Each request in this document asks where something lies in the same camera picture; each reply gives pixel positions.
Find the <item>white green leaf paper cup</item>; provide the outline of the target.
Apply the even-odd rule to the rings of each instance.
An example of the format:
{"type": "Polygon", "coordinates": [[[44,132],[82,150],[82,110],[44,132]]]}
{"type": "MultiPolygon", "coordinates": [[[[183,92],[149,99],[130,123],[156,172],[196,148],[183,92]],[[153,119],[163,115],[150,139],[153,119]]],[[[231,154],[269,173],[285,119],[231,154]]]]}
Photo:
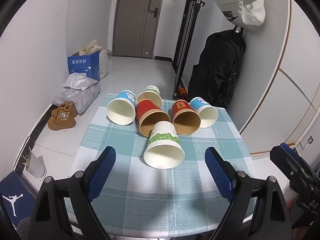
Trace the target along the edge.
{"type": "Polygon", "coordinates": [[[162,170],[184,161],[185,153],[172,123],[159,121],[154,125],[143,158],[147,165],[162,170]]]}

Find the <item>small blue paper cup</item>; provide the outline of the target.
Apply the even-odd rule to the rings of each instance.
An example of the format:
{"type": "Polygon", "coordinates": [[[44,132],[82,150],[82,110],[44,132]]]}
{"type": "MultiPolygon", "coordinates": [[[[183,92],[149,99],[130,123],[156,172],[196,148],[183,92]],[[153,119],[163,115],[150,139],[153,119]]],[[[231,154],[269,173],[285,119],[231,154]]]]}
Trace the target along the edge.
{"type": "Polygon", "coordinates": [[[190,101],[190,106],[200,116],[200,128],[208,128],[218,119],[219,112],[217,108],[210,105],[201,97],[193,98],[190,101]]]}

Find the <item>small red paper cup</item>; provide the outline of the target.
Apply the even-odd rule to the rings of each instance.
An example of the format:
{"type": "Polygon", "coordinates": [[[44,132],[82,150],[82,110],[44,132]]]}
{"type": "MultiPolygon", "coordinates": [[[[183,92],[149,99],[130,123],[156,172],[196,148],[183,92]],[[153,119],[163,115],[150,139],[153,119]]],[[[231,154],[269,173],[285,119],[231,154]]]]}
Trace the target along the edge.
{"type": "Polygon", "coordinates": [[[176,100],[172,105],[172,124],[177,134],[191,135],[196,132],[201,124],[200,116],[185,100],[176,100]]]}

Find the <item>large blue paper cup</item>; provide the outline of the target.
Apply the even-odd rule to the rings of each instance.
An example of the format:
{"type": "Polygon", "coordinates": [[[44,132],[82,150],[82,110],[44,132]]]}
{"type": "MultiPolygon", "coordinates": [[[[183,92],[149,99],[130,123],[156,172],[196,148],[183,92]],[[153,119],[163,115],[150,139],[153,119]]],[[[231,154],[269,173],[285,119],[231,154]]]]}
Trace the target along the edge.
{"type": "Polygon", "coordinates": [[[107,105],[107,117],[115,124],[126,126],[136,117],[136,96],[130,90],[119,93],[107,105]]]}

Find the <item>large red paper cup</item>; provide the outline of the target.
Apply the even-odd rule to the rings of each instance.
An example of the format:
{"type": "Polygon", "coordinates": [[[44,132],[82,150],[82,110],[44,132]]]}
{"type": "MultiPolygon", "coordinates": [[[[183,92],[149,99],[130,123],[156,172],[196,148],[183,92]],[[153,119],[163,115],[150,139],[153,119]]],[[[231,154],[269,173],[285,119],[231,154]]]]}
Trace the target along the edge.
{"type": "Polygon", "coordinates": [[[143,99],[136,105],[136,117],[139,123],[140,133],[149,137],[154,125],[159,121],[170,122],[168,113],[161,110],[150,99],[143,99]]]}

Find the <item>rear white green paper cup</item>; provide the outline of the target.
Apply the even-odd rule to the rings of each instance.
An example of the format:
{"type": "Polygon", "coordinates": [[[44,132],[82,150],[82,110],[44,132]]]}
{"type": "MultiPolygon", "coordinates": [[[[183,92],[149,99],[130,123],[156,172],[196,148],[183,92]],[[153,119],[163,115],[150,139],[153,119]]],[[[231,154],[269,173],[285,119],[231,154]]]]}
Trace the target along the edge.
{"type": "Polygon", "coordinates": [[[151,100],[156,106],[162,108],[163,101],[160,95],[160,90],[157,86],[147,86],[136,98],[136,102],[139,103],[143,99],[151,100]]]}

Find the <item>blue Jordan shoe box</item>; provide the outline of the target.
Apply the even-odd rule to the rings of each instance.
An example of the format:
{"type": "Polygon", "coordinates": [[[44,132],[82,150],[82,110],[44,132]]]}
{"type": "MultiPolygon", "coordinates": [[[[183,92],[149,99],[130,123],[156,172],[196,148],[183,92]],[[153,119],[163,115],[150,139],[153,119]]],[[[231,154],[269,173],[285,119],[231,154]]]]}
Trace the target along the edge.
{"type": "Polygon", "coordinates": [[[1,181],[1,201],[14,228],[31,217],[37,193],[18,173],[12,171],[1,181]]]}

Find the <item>white waste bin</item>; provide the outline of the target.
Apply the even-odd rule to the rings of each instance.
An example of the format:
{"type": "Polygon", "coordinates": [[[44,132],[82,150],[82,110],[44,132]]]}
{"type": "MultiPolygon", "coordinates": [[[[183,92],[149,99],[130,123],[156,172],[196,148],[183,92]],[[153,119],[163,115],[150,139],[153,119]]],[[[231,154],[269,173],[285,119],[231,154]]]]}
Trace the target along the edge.
{"type": "Polygon", "coordinates": [[[44,163],[33,152],[29,154],[26,171],[29,172],[34,178],[42,180],[47,173],[44,163]]]}

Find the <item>teal plaid tablecloth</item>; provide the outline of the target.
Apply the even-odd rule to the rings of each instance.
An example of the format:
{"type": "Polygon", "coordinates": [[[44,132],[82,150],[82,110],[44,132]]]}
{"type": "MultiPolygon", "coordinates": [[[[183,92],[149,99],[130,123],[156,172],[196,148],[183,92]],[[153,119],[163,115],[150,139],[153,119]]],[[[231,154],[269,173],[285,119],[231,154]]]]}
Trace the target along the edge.
{"type": "Polygon", "coordinates": [[[71,169],[84,170],[111,146],[116,162],[93,209],[104,229],[114,235],[166,238],[214,230],[229,203],[221,197],[204,161],[214,147],[237,170],[248,171],[249,152],[225,109],[218,110],[213,126],[181,136],[184,161],[175,168],[158,170],[144,162],[148,139],[136,124],[116,125],[107,118],[108,94],[80,142],[71,169]]]}

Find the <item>near brown suede shoe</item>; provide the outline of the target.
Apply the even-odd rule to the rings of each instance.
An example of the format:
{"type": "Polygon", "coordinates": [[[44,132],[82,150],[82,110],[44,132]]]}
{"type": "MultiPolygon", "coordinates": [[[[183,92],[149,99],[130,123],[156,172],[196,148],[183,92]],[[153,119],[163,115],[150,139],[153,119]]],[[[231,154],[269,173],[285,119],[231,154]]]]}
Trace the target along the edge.
{"type": "Polygon", "coordinates": [[[76,125],[76,120],[71,112],[59,110],[56,116],[48,120],[48,127],[53,131],[73,128],[76,125]]]}

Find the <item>brown suede shoe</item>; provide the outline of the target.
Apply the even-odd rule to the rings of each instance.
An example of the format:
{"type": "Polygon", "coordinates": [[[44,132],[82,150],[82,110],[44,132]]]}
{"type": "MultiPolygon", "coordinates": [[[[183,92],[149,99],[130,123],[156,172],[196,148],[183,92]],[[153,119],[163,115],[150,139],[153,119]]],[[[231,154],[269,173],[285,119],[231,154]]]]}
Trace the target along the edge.
{"type": "Polygon", "coordinates": [[[70,112],[73,117],[76,117],[78,115],[78,112],[75,108],[75,105],[72,102],[65,101],[62,105],[60,105],[56,109],[52,110],[51,116],[55,117],[59,110],[63,110],[65,112],[70,112]]]}
{"type": "Polygon", "coordinates": [[[76,125],[76,120],[71,112],[59,110],[56,116],[48,120],[48,127],[53,131],[73,128],[76,125]]]}

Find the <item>far brown suede shoe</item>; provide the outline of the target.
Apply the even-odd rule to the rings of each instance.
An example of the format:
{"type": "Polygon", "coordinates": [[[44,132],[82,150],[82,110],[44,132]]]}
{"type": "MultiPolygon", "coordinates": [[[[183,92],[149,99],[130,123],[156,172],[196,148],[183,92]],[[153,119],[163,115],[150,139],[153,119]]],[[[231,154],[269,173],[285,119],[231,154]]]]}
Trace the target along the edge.
{"type": "Polygon", "coordinates": [[[73,117],[76,117],[78,115],[78,112],[75,108],[75,105],[72,102],[65,101],[62,105],[60,105],[56,109],[52,110],[51,116],[55,117],[59,110],[63,110],[65,112],[70,112],[73,117]]]}

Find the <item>lower grey plastic parcel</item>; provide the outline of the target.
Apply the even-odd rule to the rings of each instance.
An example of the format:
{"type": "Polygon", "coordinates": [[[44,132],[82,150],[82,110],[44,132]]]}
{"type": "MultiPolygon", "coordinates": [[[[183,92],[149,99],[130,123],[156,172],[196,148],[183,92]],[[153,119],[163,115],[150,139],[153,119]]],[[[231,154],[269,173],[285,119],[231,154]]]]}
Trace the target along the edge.
{"type": "Polygon", "coordinates": [[[61,106],[65,101],[72,102],[78,114],[82,115],[98,97],[99,92],[99,84],[93,85],[84,91],[65,88],[58,96],[53,98],[52,104],[61,106]]]}

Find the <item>grey plastic parcel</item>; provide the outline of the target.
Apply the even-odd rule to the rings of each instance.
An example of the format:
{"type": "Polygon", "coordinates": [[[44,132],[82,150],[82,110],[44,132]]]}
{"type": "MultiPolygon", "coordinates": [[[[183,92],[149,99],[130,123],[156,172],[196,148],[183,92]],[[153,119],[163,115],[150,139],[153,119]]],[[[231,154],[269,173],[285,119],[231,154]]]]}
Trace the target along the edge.
{"type": "Polygon", "coordinates": [[[84,91],[65,88],[58,96],[53,98],[52,104],[61,106],[65,101],[72,102],[78,114],[82,115],[98,97],[99,92],[99,84],[93,85],[84,91]]]}
{"type": "Polygon", "coordinates": [[[89,87],[96,85],[98,83],[97,80],[94,80],[90,77],[83,76],[79,73],[72,73],[67,78],[65,84],[63,85],[65,88],[71,88],[76,90],[85,91],[89,87]]]}

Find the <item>black backpack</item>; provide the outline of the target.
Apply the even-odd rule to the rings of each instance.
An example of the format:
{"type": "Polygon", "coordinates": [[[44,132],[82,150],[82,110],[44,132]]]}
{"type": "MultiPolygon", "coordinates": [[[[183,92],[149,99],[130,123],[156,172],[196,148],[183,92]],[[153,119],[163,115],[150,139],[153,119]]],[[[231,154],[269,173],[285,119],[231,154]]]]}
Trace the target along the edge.
{"type": "Polygon", "coordinates": [[[213,33],[206,39],[188,85],[188,99],[197,96],[212,106],[227,108],[239,78],[246,49],[244,29],[213,33]]]}

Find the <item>upper grey plastic parcel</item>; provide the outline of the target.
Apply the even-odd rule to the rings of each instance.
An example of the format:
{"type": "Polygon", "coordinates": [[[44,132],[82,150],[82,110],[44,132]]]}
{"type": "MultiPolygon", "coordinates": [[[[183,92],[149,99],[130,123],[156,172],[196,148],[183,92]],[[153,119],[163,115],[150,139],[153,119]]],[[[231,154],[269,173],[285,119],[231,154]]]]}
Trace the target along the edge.
{"type": "Polygon", "coordinates": [[[89,87],[96,85],[98,83],[97,80],[94,80],[90,77],[83,76],[79,73],[72,73],[67,78],[65,84],[63,85],[65,88],[71,88],[76,90],[85,91],[89,87]]]}

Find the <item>blue cardboard box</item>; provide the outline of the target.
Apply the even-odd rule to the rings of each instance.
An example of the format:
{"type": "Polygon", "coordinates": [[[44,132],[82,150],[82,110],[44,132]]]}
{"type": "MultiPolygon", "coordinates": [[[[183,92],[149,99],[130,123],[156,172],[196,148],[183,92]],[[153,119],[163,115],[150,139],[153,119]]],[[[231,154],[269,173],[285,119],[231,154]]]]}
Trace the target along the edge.
{"type": "Polygon", "coordinates": [[[78,53],[68,57],[69,74],[79,73],[100,81],[99,52],[89,55],[79,55],[78,53]]]}

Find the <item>beige tote bag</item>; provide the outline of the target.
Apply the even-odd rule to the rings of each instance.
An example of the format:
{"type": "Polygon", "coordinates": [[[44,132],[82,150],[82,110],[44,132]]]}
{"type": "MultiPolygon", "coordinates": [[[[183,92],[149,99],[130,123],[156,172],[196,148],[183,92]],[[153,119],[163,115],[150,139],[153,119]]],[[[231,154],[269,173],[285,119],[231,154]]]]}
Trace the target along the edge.
{"type": "Polygon", "coordinates": [[[92,40],[79,49],[79,55],[82,57],[82,60],[85,59],[85,56],[92,56],[93,54],[98,55],[100,80],[109,73],[108,54],[110,52],[110,50],[100,46],[97,40],[92,40]]]}

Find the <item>white Nike waist bag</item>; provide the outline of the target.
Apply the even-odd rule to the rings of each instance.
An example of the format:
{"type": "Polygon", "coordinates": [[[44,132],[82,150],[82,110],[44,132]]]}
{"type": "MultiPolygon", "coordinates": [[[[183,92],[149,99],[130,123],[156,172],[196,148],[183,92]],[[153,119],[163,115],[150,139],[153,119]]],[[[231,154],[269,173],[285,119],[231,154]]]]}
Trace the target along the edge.
{"type": "Polygon", "coordinates": [[[214,0],[224,17],[234,25],[256,30],[266,17],[264,0],[214,0]]]}

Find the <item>black metal rack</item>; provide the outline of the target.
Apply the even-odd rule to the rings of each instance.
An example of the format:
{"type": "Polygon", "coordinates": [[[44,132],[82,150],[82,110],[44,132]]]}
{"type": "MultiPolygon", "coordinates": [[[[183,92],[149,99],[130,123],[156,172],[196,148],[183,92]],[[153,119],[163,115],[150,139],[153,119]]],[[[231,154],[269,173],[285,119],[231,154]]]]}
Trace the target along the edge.
{"type": "Polygon", "coordinates": [[[182,75],[187,61],[193,33],[196,25],[197,16],[200,9],[205,5],[203,0],[186,0],[178,41],[176,45],[172,66],[176,77],[172,93],[172,98],[176,99],[178,89],[183,85],[182,75]]]}

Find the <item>grey brown door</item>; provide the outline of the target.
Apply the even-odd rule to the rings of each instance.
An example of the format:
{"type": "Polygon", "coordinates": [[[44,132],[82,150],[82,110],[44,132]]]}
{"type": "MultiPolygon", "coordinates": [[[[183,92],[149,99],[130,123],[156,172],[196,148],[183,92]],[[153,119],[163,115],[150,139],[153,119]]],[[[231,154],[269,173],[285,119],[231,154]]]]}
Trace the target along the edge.
{"type": "Polygon", "coordinates": [[[162,0],[117,0],[113,56],[153,58],[162,0]],[[156,18],[149,10],[158,8],[156,18]]]}

